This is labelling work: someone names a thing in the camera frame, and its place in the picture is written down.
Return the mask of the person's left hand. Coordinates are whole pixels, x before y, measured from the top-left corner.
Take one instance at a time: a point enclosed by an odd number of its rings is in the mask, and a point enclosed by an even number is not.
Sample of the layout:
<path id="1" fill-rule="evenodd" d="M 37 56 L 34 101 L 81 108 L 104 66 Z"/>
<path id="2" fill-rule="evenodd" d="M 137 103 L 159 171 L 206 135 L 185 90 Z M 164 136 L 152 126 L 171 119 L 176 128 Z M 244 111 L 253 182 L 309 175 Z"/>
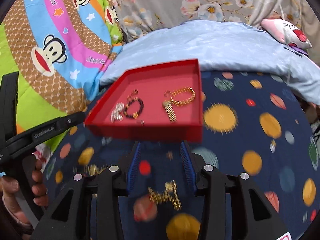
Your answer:
<path id="1" fill-rule="evenodd" d="M 43 183 L 42 162 L 33 155 L 16 167 L 9 167 L 1 178 L 3 203 L 15 220 L 36 228 L 48 206 Z"/>

